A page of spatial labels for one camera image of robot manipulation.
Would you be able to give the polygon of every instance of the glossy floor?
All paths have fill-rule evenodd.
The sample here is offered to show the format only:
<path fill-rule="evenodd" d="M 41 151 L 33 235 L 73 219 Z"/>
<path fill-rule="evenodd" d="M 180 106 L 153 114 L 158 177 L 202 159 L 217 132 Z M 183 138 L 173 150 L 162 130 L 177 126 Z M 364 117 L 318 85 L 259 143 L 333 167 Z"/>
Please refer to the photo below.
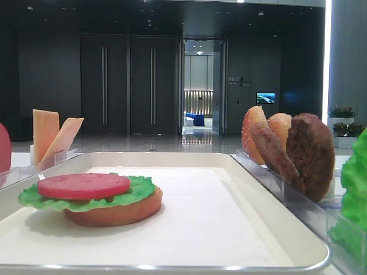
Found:
<path fill-rule="evenodd" d="M 13 143 L 13 152 L 29 152 L 33 142 Z M 173 135 L 80 135 L 72 148 L 79 152 L 222 152 L 242 149 L 240 136 L 220 136 L 208 127 L 185 127 L 182 136 Z M 351 155 L 351 149 L 335 149 L 337 155 Z"/>

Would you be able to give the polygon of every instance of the bottom bun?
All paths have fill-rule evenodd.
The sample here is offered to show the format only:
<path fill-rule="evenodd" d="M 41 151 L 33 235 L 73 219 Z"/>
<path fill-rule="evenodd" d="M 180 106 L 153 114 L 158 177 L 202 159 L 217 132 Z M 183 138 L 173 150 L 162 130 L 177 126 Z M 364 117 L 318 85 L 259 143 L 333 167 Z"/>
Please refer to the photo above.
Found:
<path fill-rule="evenodd" d="M 118 226 L 140 222 L 155 213 L 162 206 L 162 190 L 159 187 L 146 199 L 130 205 L 97 208 L 86 212 L 64 210 L 71 221 L 83 226 Z"/>

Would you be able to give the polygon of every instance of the green lettuce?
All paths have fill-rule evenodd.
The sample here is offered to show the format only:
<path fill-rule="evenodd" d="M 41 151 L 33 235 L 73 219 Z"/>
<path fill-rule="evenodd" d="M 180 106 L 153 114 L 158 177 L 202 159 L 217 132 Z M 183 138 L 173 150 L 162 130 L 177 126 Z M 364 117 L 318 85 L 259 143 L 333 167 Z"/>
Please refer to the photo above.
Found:
<path fill-rule="evenodd" d="M 367 129 L 353 146 L 353 155 L 342 166 L 341 184 L 346 188 L 341 214 L 357 226 L 339 220 L 330 229 L 330 238 L 342 246 L 360 265 L 367 264 L 367 247 L 363 230 L 367 231 Z"/>
<path fill-rule="evenodd" d="M 128 178 L 131 181 L 129 191 L 108 199 L 91 199 L 88 201 L 50 199 L 40 195 L 37 191 L 37 185 L 34 184 L 19 195 L 18 201 L 24 206 L 36 209 L 53 209 L 56 211 L 68 209 L 73 212 L 85 212 L 96 208 L 130 205 L 140 202 L 149 197 L 155 190 L 151 178 L 144 176 L 128 176 Z"/>

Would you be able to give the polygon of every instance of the open doorway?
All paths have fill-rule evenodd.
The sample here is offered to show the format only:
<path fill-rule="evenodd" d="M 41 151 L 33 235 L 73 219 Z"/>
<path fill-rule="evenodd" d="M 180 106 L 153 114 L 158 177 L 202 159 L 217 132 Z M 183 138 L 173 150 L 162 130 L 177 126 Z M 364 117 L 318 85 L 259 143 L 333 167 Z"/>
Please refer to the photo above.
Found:
<path fill-rule="evenodd" d="M 221 89 L 221 40 L 185 39 L 182 135 L 218 132 Z"/>

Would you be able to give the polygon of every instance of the wall-mounted screen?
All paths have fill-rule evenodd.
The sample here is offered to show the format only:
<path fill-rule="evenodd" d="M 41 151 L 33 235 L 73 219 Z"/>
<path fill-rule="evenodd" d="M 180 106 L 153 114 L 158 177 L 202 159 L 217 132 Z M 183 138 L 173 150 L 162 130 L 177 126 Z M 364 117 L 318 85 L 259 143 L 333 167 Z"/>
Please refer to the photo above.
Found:
<path fill-rule="evenodd" d="M 256 103 L 257 104 L 274 104 L 275 94 L 274 93 L 257 93 Z"/>

